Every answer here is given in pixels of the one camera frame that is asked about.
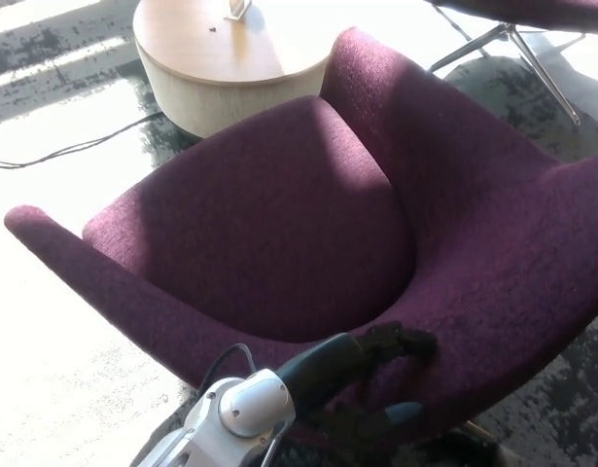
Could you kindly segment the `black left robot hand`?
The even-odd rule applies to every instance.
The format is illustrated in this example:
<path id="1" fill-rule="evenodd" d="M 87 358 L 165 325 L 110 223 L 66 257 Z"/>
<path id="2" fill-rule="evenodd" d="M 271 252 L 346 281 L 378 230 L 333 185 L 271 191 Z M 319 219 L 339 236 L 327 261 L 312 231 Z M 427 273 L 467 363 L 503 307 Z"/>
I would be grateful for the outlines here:
<path id="1" fill-rule="evenodd" d="M 372 443 L 418 416 L 423 406 L 402 402 L 375 413 L 327 404 L 347 386 L 366 380 L 376 367 L 399 357 L 430 361 L 437 338 L 397 321 L 373 326 L 360 336 L 338 334 L 305 350 L 276 370 L 293 400 L 296 421 L 341 444 Z"/>

